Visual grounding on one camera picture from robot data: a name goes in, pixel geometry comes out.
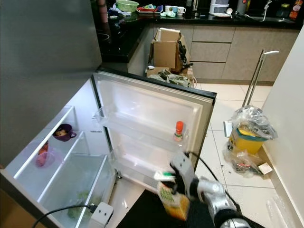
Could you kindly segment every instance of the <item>black countertop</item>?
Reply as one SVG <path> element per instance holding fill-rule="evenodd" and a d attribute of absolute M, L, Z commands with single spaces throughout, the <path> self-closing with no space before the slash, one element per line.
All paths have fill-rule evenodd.
<path fill-rule="evenodd" d="M 133 13 L 128 17 L 109 19 L 108 23 L 96 26 L 103 62 L 128 63 L 144 35 L 144 30 L 150 23 L 266 27 L 297 30 L 300 30 L 302 27 L 302 24 L 297 23 L 259 22 L 250 18 L 218 18 L 208 14 L 206 14 L 206 17 L 200 18 L 169 18 L 141 16 Z"/>

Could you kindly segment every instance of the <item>green bowl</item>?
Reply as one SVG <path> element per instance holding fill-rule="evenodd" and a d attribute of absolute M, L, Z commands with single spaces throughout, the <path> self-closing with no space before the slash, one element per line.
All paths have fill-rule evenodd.
<path fill-rule="evenodd" d="M 129 0 L 117 0 L 116 2 L 118 9 L 125 12 L 135 12 L 139 5 L 138 2 Z"/>

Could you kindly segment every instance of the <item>orange cap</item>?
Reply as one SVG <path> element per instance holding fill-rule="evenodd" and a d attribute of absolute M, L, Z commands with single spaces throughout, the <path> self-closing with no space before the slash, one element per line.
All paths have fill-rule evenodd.
<path fill-rule="evenodd" d="M 181 134 L 183 127 L 184 127 L 183 121 L 176 122 L 176 127 L 175 127 L 176 128 L 176 134 Z"/>

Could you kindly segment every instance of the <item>refrigerator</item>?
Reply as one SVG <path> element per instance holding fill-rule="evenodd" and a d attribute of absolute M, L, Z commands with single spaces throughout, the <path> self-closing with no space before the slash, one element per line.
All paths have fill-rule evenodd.
<path fill-rule="evenodd" d="M 118 177 L 156 192 L 154 173 L 172 171 L 175 154 L 200 154 L 216 93 L 98 67 L 89 1 L 2 1 L 0 16 L 0 184 L 34 217 L 108 203 Z M 72 127 L 66 141 L 54 137 L 62 124 Z M 90 216 L 65 210 L 42 222 L 85 228 Z"/>

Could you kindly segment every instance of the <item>trash bin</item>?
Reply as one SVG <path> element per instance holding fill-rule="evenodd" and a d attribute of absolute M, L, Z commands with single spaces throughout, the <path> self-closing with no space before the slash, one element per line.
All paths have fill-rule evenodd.
<path fill-rule="evenodd" d="M 233 129 L 229 140 L 236 150 L 247 150 L 250 154 L 256 154 L 267 139 L 255 136 L 244 129 Z"/>

